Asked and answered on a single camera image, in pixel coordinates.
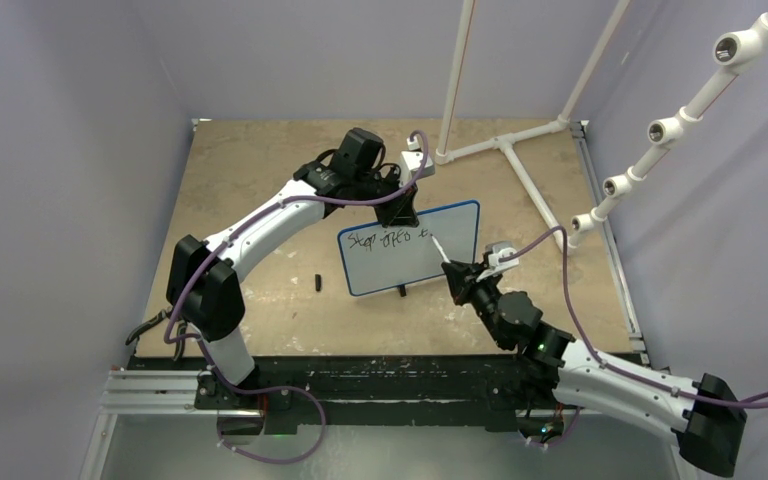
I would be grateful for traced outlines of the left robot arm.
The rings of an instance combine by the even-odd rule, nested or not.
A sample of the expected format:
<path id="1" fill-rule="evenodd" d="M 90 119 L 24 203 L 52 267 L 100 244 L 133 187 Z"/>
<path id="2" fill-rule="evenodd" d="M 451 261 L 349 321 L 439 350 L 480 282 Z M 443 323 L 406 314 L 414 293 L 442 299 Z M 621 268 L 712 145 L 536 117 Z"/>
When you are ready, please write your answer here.
<path id="1" fill-rule="evenodd" d="M 415 165 L 387 163 L 384 141 L 353 127 L 338 147 L 302 164 L 243 219 L 204 239 L 187 235 L 175 245 L 166 286 L 169 320 L 182 319 L 194 328 L 192 338 L 223 377 L 219 395 L 232 408 L 247 408 L 258 395 L 256 363 L 240 331 L 246 312 L 242 282 L 292 236 L 339 208 L 372 207 L 385 227 L 417 226 L 416 184 L 433 161 L 424 132 L 413 131 L 407 145 Z"/>

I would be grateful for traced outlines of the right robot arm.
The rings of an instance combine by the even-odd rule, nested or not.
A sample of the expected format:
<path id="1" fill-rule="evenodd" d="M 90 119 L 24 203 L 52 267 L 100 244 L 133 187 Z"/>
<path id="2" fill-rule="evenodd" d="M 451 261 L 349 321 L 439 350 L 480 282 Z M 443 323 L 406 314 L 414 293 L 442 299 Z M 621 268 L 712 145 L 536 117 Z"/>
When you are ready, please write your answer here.
<path id="1" fill-rule="evenodd" d="M 677 446 L 691 465 L 723 478 L 735 474 L 746 410 L 722 378 L 675 376 L 588 349 L 542 318 L 524 291 L 503 293 L 500 275 L 478 263 L 441 264 L 453 302 L 476 312 L 495 344 L 525 369 L 524 399 L 595 410 Z"/>

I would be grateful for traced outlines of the blue framed whiteboard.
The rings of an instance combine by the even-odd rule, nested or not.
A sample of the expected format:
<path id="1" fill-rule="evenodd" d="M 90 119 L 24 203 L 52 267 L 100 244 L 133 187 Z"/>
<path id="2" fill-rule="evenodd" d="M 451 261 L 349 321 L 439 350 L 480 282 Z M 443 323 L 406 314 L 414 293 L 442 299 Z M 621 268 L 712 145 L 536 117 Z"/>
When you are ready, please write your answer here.
<path id="1" fill-rule="evenodd" d="M 472 262 L 478 246 L 481 206 L 466 200 L 418 213 L 418 227 L 367 223 L 346 228 L 337 243 L 348 291 L 358 297 L 443 275 L 431 236 L 450 260 Z"/>

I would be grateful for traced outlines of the white marker pen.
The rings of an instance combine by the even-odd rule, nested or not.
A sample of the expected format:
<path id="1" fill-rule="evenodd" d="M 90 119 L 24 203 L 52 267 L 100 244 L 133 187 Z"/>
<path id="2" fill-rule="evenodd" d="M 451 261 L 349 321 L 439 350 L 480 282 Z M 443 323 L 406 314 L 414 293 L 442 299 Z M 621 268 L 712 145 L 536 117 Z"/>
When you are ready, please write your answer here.
<path id="1" fill-rule="evenodd" d="M 440 242 L 439 242 L 439 241 L 436 239 L 436 237 L 435 237 L 435 236 L 433 236 L 433 235 L 431 236 L 431 241 L 432 241 L 432 243 L 433 243 L 433 245 L 434 245 L 434 247 L 435 247 L 436 251 L 438 252 L 439 256 L 441 257 L 441 259 L 442 259 L 442 262 L 443 262 L 443 263 L 450 263 L 450 262 L 451 262 L 451 260 L 449 259 L 449 257 L 447 256 L 446 252 L 444 251 L 444 249 L 443 249 L 442 245 L 441 245 L 441 244 L 440 244 Z"/>

